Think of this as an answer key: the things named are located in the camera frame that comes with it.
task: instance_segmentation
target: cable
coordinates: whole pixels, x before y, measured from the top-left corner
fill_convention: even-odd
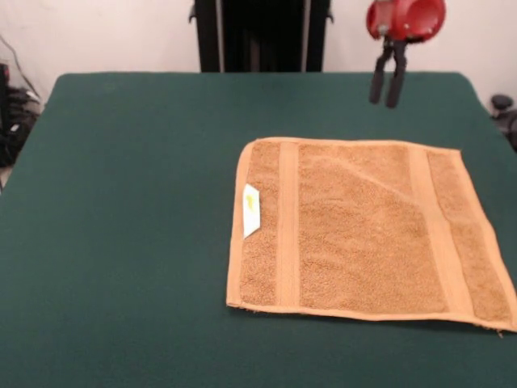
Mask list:
[[[32,85],[32,83],[28,80],[28,78],[25,76],[25,74],[23,73],[23,70],[22,70],[22,66],[19,64],[19,60],[18,60],[18,54],[16,53],[16,50],[13,48],[13,46],[11,46],[7,41],[6,39],[2,36],[2,34],[0,34],[0,41],[9,49],[9,51],[11,51],[11,53],[13,54],[13,57],[15,58],[15,64],[16,64],[16,67],[18,68],[18,71],[19,73],[21,74],[23,80],[25,81],[25,83],[27,84],[27,86],[29,86],[29,89],[31,89],[32,93],[34,93],[36,95],[36,97],[38,99],[41,99],[40,95],[38,94],[38,92],[36,91],[35,87]]]

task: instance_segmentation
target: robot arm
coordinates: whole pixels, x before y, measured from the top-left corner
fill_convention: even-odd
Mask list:
[[[366,25],[370,36],[384,38],[383,53],[377,59],[370,87],[370,102],[379,103],[384,85],[385,65],[391,57],[395,72],[386,98],[386,106],[397,106],[406,73],[406,48],[409,44],[432,39],[445,20],[444,0],[375,0],[368,9]]]

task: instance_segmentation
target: green felt surface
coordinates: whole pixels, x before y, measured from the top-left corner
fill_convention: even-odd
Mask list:
[[[266,136],[462,150],[517,280],[517,160],[469,82],[411,74],[60,78],[0,199],[0,386],[517,386],[517,336],[225,306],[235,168]]]

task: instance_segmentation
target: towel stripe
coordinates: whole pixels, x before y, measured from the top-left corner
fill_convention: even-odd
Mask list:
[[[436,197],[427,151],[418,148],[409,148],[409,150],[414,197],[417,203],[427,204],[422,209],[449,310],[452,313],[472,316],[472,298],[465,283],[450,225]]]
[[[280,146],[276,302],[300,305],[300,252],[298,244],[298,145]]]

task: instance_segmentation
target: green tablecloth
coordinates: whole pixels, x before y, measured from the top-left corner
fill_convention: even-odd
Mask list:
[[[459,148],[517,280],[517,160],[457,74],[60,78],[0,200],[0,386],[517,386],[517,337],[225,306],[256,137]]]

